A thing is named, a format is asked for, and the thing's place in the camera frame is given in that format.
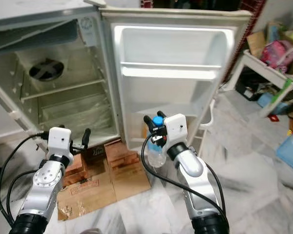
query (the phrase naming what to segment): freezer door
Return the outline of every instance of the freezer door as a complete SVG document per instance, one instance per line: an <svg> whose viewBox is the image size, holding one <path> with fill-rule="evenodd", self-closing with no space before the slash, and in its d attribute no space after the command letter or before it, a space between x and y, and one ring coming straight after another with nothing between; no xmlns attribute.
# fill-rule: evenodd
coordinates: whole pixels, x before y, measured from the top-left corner
<svg viewBox="0 0 293 234"><path fill-rule="evenodd" d="M101 8L128 147L147 135L143 116L187 117L192 142L251 14Z"/></svg>

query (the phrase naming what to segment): cable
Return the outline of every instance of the cable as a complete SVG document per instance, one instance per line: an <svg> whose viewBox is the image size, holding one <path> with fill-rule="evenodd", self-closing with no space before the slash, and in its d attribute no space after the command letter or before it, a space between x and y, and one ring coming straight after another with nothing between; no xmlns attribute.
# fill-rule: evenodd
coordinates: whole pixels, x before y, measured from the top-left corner
<svg viewBox="0 0 293 234"><path fill-rule="evenodd" d="M205 200L205 201L207 201L208 203L210 203L213 207L215 207L215 208L218 210L218 212L220 213L220 215L222 216L222 218L224 219L224 221L226 222L226 224L227 224L227 226L228 226L228 228L229 228L229 222L228 222L228 220L227 220L226 215L224 214L223 210L222 210L222 209L221 209L221 208L220 208L220 207L219 207L219 206L218 206L213 200L211 200L211 199L209 199L208 197L204 196L203 194L200 194L200 193L198 193L197 191L195 191L195 190L189 188L188 186L185 186L185 185L183 185L183 184L181 184L181 183L178 183L178 182L176 182L176 181L174 181L174 180L171 180L171 179L169 179L169 178L167 178L167 177L165 177L165 176L162 176L162 175L160 175L160 174L157 174L156 172L154 172L152 169L149 168L149 166L147 165L146 160L145 160L145 154L144 154L144 151L145 151L145 147L146 147L146 145L147 145L147 141L148 141L151 137L152 137L152 135L149 135L149 136L144 140L143 145L142 145L142 148L141 148L141 161L142 161L142 164L143 164L143 166L145 167L145 169L146 169L150 174L154 175L155 177L157 177L157 178L159 178L159 179L161 179L161 180L164 180L164 181L166 181L166 182L168 182L168 183L170 183L170 184L172 184L172 185L175 185L175 186L177 186L177 187L179 187L179 188L181 188L181 189L183 189L183 190L186 190L186 191L188 191L188 192L190 192L190 193L192 193L192 194L194 194L194 195L197 195L198 197L200 197L200 198L202 198L203 200Z"/></svg>
<svg viewBox="0 0 293 234"><path fill-rule="evenodd" d="M13 223L15 222L14 221L14 218L12 216L12 213L11 213L11 209L10 209L10 196L11 196L11 192L12 192L12 189L13 189L13 185L15 184L15 182L22 176L24 175L27 175L27 174L30 174L30 173L35 173L37 170L31 170L31 171L28 171L28 172L23 172L21 174L19 174L17 177L15 177L11 184L10 184L10 187L9 187L9 190L8 190L8 193L6 195L6 211L8 213L8 216L10 217L10 219L13 221Z"/></svg>
<svg viewBox="0 0 293 234"><path fill-rule="evenodd" d="M1 184L2 184L2 178L3 178L4 169L5 169L6 165L8 164L8 162L10 161L10 159L15 154L15 152L19 149L19 147L21 147L29 139L34 138L34 137L38 137L38 136L41 136L41 135L42 135L42 133L38 133L38 134L30 135L27 138L25 138L20 144L18 144L18 146L13 150L13 152L10 154L10 156L6 159L6 161L4 162L4 164L2 166L1 172L0 172L0 192L1 192ZM4 210L4 208L2 206L1 198L0 198L0 211L3 214L4 218L6 219L6 221L12 227L13 226L13 220L10 219L9 215Z"/></svg>
<svg viewBox="0 0 293 234"><path fill-rule="evenodd" d="M214 172L214 170L207 163L205 163L205 164L206 164L207 168L210 170L210 172L213 174L213 176L214 176L214 178L216 180L216 183L217 183L217 186L218 186L218 189L219 189L219 193L220 193L221 206L222 206L224 214L226 215L225 198L224 198L224 193L223 193L223 189L221 187L220 181L219 181L216 173Z"/></svg>

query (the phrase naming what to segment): white plastic table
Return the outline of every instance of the white plastic table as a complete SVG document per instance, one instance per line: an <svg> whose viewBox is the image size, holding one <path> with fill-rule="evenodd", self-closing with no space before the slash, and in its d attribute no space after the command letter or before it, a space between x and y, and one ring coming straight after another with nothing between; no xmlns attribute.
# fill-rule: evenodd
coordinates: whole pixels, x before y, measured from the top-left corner
<svg viewBox="0 0 293 234"><path fill-rule="evenodd" d="M223 87L224 91L230 91L235 89L235 85L240 77L244 66L251 68L256 73L273 83L278 88L282 89L287 77L277 70L267 66L264 62L251 55L249 50L243 52L243 57L237 65L235 72L233 73L229 82ZM277 98L274 103L267 104L264 108L259 111L260 117L266 117L271 111L282 101L282 99L293 90L293 82L284 90L284 92Z"/></svg>

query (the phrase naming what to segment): marble floor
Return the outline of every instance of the marble floor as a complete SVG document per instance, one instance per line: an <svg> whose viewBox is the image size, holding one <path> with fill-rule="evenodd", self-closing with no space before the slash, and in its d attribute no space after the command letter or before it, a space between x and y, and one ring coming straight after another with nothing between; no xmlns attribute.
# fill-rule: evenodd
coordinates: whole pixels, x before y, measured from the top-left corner
<svg viewBox="0 0 293 234"><path fill-rule="evenodd" d="M222 184L232 234L293 234L293 169L276 158L275 150L286 138L288 118L280 122L259 118L256 103L237 92L219 94L214 123L208 129L201 157L218 174ZM0 146L0 165L18 143ZM11 162L7 184L20 172L34 168L43 157L29 142ZM176 179L171 161L160 172ZM182 190L149 175L152 188L100 210L68 221L57 221L55 210L45 233L79 234L100 228L103 234L192 234ZM218 194L216 183L211 183ZM16 214L29 188L30 178L20 181L12 194ZM9 231L0 214L0 234Z"/></svg>

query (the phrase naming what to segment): plastic water bottle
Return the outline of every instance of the plastic water bottle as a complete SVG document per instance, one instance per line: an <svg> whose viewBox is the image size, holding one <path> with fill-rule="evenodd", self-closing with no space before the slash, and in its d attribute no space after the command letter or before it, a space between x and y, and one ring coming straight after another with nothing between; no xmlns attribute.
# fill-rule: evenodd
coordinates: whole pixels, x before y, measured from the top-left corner
<svg viewBox="0 0 293 234"><path fill-rule="evenodd" d="M158 127L162 126L163 118L156 116L153 118L153 123ZM166 162L166 157L162 154L162 148L153 144L151 139L147 142L147 159L149 164L156 168L163 166Z"/></svg>

